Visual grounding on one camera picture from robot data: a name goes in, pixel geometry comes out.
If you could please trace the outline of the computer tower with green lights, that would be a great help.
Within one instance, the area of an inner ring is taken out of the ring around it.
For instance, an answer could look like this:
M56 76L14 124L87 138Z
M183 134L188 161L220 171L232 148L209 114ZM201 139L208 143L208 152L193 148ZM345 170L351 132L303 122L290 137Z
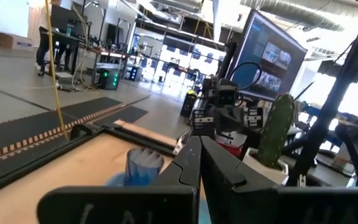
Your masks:
M120 75L116 70L101 69L99 73L98 87L102 90L117 90Z

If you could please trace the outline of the green cactus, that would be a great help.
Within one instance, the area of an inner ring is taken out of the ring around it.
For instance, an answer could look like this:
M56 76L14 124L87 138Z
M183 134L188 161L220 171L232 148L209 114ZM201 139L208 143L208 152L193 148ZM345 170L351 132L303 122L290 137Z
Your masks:
M265 167L278 168L278 159L293 122L294 110L294 99L288 93L278 96L272 103L257 152L257 160Z

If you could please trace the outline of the person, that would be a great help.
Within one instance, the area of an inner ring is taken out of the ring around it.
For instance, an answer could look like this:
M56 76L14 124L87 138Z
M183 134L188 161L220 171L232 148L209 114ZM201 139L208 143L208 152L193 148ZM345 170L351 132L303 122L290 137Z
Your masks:
M40 69L39 76L42 76L45 71L44 58L45 54L49 50L49 38L47 34L44 34L44 32L48 31L48 21L51 16L52 6L61 6L61 4L62 0L47 0L47 4L44 4L41 8L41 24L39 27L40 42L36 53L37 67Z

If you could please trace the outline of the red and white box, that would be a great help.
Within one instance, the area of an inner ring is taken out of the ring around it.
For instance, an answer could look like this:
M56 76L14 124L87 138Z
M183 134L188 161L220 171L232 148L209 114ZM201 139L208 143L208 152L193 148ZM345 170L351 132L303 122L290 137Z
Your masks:
M237 157L241 154L246 139L247 136L245 134L235 131L229 133L222 132L216 135L216 142Z

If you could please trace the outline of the black case with yellow lid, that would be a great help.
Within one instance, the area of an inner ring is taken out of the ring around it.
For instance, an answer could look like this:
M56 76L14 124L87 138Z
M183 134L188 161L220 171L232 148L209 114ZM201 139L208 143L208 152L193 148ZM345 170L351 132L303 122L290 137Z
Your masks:
M193 107L197 101L197 93L194 90L189 90L185 96L185 100L181 107L180 115L185 118L189 118L191 116L191 112Z

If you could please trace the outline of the black striped-edge floor mat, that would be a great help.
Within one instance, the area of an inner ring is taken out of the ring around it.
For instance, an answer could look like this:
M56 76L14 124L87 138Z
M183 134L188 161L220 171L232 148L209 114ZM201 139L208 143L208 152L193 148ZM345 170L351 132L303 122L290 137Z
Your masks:
M113 111L120 101L102 97L61 108L65 127L87 123ZM62 130L56 111L48 111L0 123L0 156L20 149Z
M87 124L91 128L97 129L101 126L112 125L113 122L119 119L133 123L146 114L146 110L134 106L123 109L117 107L110 113L81 124ZM0 156L0 179L53 152L66 143L68 143L68 140L60 132Z

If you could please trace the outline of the black monitor stand pole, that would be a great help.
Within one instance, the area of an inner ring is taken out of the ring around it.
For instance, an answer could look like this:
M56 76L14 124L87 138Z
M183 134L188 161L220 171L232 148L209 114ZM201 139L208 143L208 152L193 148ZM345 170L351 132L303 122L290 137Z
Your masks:
M227 74L227 70L230 66L231 60L234 56L234 53L236 51L237 48L237 43L234 41L230 41L227 45L226 45L226 56L222 62L222 64L220 65L220 69L219 69L219 73L217 75L218 78L225 78L226 74Z

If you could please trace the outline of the large computer monitor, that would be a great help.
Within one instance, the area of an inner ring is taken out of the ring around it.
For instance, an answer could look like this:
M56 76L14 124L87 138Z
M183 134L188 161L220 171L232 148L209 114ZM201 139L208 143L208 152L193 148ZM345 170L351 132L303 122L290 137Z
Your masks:
M228 79L237 83L245 95L272 100L291 90L307 51L252 9L227 72Z

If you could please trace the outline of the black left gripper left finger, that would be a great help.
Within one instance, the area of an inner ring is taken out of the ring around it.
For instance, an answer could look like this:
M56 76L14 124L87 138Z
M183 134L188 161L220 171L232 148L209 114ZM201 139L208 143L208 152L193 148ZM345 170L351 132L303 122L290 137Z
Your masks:
M185 147L146 186L68 186L37 205L40 224L198 224L201 139Z

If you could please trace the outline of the blue plastic tray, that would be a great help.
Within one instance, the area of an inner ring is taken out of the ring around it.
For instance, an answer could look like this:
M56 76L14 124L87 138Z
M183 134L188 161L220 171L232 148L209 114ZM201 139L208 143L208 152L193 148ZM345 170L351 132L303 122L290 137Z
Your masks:
M112 176L110 179L108 179L105 183L105 186L110 186L110 187L125 186L125 177L126 177L126 174L124 172L120 172L120 173Z

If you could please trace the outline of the silver ventilation duct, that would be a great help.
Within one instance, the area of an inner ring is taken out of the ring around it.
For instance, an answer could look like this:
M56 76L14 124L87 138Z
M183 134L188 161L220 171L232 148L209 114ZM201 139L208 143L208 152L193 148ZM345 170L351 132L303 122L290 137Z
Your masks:
M295 21L294 27L304 25L303 30L322 28L332 31L343 31L345 27L337 20L327 15L327 9L332 1L324 3L314 0L240 0L240 4L256 10L267 12L287 20Z

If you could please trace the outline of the white hexagonal plant pot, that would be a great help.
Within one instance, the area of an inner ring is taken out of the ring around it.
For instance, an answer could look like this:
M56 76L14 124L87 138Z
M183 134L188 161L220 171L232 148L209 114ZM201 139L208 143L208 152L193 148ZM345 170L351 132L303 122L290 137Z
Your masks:
M257 155L257 150L254 148L248 148L244 158L243 163L251 167L256 172L264 175L266 178L275 182L276 184L285 184L288 179L288 164L283 162L282 160L278 160L278 169L273 169L262 165L254 156Z

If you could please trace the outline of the black work desk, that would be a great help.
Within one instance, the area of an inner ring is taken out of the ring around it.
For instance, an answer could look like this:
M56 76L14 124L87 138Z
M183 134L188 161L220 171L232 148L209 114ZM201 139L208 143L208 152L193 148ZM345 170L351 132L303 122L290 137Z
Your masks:
M68 36L66 34L57 32L55 30L52 31L52 44L53 47L56 42L61 42L67 44L69 46L74 47L73 51L73 61L72 67L70 70L70 75L74 76L78 71L77 69L77 56L78 51L80 48L83 49L84 53L92 52L96 54L94 65L92 68L92 77L96 75L97 72L101 70L116 70L120 76L124 76L126 73L126 69L129 66L127 59L131 58L131 55L125 54L122 52L117 51L108 51L108 50L101 50L97 47L87 47L85 41L73 36ZM99 56L106 56L107 58L115 58L119 60L119 63L107 63L107 62L98 62Z

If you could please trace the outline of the computer tower with blue lights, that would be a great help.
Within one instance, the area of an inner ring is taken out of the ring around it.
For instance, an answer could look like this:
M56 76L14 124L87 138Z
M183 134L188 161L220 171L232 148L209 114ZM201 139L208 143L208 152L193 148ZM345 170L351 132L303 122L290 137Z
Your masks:
M129 80L133 82L139 82L142 78L142 67L131 67L129 72Z

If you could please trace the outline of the blue patterned cup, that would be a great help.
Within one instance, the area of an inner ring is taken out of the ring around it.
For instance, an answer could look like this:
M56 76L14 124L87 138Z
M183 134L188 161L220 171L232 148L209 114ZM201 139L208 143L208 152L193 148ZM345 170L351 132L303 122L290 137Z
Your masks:
M124 185L148 185L164 165L161 154L146 148L133 148L127 153Z

